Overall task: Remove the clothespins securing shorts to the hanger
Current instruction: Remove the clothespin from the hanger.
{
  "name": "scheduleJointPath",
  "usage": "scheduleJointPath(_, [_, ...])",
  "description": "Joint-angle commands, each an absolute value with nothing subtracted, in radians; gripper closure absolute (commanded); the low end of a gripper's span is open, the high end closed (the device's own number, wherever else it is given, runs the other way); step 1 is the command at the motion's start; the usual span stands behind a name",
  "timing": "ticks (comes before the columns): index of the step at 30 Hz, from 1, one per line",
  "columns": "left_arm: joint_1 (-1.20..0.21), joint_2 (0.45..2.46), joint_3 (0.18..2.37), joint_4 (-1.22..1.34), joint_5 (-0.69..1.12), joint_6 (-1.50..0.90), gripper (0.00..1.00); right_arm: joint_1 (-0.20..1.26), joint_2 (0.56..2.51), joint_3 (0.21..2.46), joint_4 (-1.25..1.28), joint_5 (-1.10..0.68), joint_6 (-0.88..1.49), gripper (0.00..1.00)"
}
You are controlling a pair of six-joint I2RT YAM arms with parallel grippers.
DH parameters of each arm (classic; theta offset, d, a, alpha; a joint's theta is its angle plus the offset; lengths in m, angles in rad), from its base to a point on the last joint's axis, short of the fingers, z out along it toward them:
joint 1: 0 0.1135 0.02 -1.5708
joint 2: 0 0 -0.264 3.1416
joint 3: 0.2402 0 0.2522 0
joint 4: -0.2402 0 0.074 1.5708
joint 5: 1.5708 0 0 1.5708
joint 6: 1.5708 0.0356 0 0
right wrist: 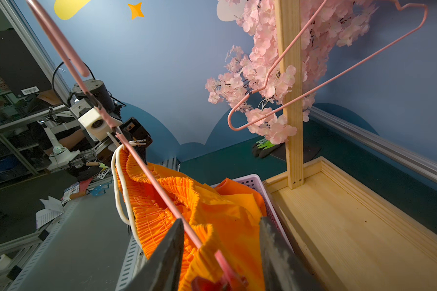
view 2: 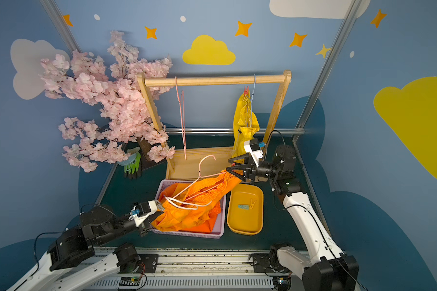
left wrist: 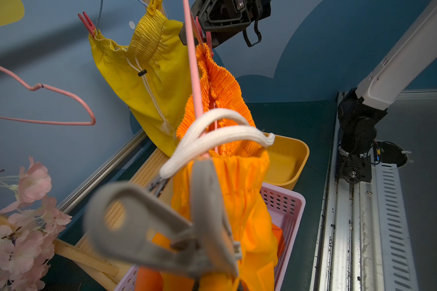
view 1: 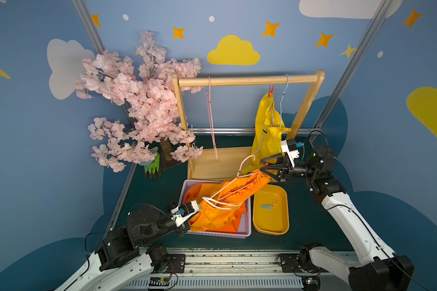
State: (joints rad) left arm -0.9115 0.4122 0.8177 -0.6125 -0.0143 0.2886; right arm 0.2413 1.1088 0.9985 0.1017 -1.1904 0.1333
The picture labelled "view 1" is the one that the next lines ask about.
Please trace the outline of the teal clothespin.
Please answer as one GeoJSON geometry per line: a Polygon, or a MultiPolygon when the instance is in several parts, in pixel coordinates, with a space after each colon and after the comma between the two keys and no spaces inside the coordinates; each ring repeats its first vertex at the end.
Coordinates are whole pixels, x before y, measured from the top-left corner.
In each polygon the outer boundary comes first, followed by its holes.
{"type": "Polygon", "coordinates": [[[267,209],[267,210],[273,210],[273,205],[270,204],[262,204],[261,208],[267,209]]]}

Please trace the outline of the pink wire hanger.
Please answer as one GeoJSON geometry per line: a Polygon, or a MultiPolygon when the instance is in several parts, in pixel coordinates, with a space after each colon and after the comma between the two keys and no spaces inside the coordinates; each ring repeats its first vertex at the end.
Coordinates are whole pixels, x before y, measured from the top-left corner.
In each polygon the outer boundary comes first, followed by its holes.
{"type": "Polygon", "coordinates": [[[215,129],[214,129],[214,121],[213,121],[213,113],[212,113],[212,104],[211,104],[211,78],[208,78],[208,90],[206,91],[206,102],[207,102],[207,110],[208,110],[208,119],[210,124],[210,132],[211,132],[211,140],[212,146],[214,150],[215,159],[218,160],[218,151],[215,137],[215,129]]]}
{"type": "Polygon", "coordinates": [[[238,206],[267,185],[271,178],[260,172],[261,165],[256,164],[256,161],[254,155],[246,157],[240,165],[237,176],[225,181],[213,198],[224,206],[238,206]]]}

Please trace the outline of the dark orange shorts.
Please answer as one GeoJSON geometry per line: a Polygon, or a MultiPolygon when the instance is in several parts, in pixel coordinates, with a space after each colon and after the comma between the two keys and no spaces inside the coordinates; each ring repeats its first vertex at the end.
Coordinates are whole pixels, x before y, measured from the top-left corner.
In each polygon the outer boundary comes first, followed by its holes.
{"type": "Polygon", "coordinates": [[[241,216],[246,213],[246,200],[238,206],[219,204],[213,197],[223,186],[223,183],[200,183],[187,191],[183,203],[196,200],[201,207],[201,211],[189,221],[192,232],[237,232],[241,216]]]}

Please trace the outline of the light orange shorts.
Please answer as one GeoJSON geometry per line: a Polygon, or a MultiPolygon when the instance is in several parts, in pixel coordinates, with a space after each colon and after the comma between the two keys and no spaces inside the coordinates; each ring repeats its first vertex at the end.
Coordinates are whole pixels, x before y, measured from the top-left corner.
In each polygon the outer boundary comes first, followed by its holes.
{"type": "Polygon", "coordinates": [[[236,233],[241,216],[247,212],[246,200],[270,181],[270,176],[256,170],[220,184],[199,183],[190,187],[183,201],[196,201],[201,207],[189,221],[191,231],[236,233]]]}

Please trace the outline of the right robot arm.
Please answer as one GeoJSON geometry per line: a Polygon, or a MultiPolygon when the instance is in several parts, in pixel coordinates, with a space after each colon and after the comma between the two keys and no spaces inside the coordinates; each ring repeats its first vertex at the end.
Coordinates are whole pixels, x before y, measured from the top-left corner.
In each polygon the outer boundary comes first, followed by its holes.
{"type": "Polygon", "coordinates": [[[297,149],[282,146],[280,154],[262,158],[260,171],[276,182],[302,177],[313,198],[326,210],[350,242],[353,261],[319,244],[303,245],[298,267],[311,274],[325,270],[346,282],[353,291],[405,291],[414,272],[413,262],[399,256],[373,230],[353,204],[345,187],[332,175],[336,157],[328,146],[317,146],[307,161],[297,149]]]}

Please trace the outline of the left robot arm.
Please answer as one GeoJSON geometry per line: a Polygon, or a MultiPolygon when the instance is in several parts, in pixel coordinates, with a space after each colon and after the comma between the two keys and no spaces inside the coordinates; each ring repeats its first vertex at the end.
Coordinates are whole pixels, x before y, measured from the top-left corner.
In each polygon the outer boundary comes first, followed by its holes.
{"type": "Polygon", "coordinates": [[[120,227],[105,232],[95,250],[85,254],[86,262],[58,290],[118,291],[139,276],[178,272],[158,240],[170,233],[183,236],[191,228],[189,220],[200,210],[196,201],[171,204],[166,213],[143,205],[120,227]]]}

